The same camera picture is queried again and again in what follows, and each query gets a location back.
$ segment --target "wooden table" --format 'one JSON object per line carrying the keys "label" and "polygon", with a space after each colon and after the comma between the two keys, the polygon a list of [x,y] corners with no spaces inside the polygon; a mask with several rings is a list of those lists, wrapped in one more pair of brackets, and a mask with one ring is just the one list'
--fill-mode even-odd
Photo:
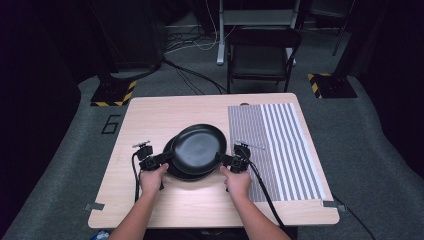
{"label": "wooden table", "polygon": [[[291,93],[146,97],[131,100],[108,167],[96,198],[103,210],[92,210],[92,228],[115,228],[134,204],[135,179],[131,156],[133,144],[150,140],[154,155],[184,128],[206,123],[219,128],[229,138],[228,106],[241,103],[293,103],[311,156],[323,183],[326,201],[333,201],[298,100]],[[231,151],[229,141],[227,154]],[[216,169],[196,182],[183,182],[167,176],[168,182],[153,211],[149,228],[239,227],[241,220],[225,191],[224,176]],[[275,223],[266,202],[255,203]],[[274,202],[286,225],[332,225],[339,221],[336,208],[323,207],[320,199]]]}

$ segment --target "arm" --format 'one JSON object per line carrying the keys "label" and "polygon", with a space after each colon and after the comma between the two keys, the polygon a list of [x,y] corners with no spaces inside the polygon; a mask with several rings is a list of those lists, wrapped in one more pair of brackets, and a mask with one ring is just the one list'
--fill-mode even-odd
{"label": "arm", "polygon": [[250,174],[248,172],[235,174],[223,166],[221,166],[220,170],[227,177],[225,183],[227,184],[228,192],[240,215],[249,239],[290,240],[290,237],[269,220],[249,199],[249,186],[252,181]]}
{"label": "arm", "polygon": [[153,207],[160,195],[159,188],[162,175],[166,172],[168,166],[165,163],[155,171],[143,171],[140,173],[141,196],[124,220],[112,232],[108,238],[109,240],[143,239],[147,224],[153,212]]}

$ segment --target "hand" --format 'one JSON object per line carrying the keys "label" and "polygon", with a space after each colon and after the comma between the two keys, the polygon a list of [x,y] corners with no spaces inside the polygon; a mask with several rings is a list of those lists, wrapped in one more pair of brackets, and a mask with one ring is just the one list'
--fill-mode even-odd
{"label": "hand", "polygon": [[165,163],[154,171],[142,171],[140,172],[140,187],[142,194],[153,194],[158,195],[161,182],[165,182],[163,174],[168,169],[169,164]]}
{"label": "hand", "polygon": [[249,172],[233,173],[224,166],[221,166],[219,170],[227,177],[224,183],[233,199],[238,197],[249,198],[249,187],[252,182]]}

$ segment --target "stand base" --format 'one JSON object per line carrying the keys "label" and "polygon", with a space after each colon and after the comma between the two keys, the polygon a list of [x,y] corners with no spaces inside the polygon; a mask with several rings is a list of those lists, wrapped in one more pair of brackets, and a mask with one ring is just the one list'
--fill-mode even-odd
{"label": "stand base", "polygon": [[308,74],[316,98],[357,98],[347,79],[337,82],[331,74]]}
{"label": "stand base", "polygon": [[93,97],[90,106],[109,107],[124,106],[131,99],[136,81],[115,82],[110,85],[100,83]]}

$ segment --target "gray floor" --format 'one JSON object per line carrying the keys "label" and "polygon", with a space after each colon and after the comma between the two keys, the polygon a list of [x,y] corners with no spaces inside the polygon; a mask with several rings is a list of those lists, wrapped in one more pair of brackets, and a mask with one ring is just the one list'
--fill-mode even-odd
{"label": "gray floor", "polygon": [[[330,189],[358,215],[377,239],[424,239],[424,181],[411,171],[384,137],[378,115],[360,83],[349,81],[355,99],[316,99],[308,73],[332,72],[336,36],[303,31],[289,92],[297,95]],[[226,67],[217,66],[217,45],[166,54],[174,63],[225,86]],[[210,83],[189,76],[205,94]],[[110,115],[122,123],[127,107],[90,107],[96,78],[80,84],[79,110],[51,164],[3,239],[89,239],[96,233],[84,210],[95,201],[117,134],[101,134]],[[273,83],[236,82],[235,93],[281,91]],[[194,95],[175,69],[163,65],[139,80],[134,97]],[[299,239],[370,239],[348,212],[335,226],[300,227]]]}

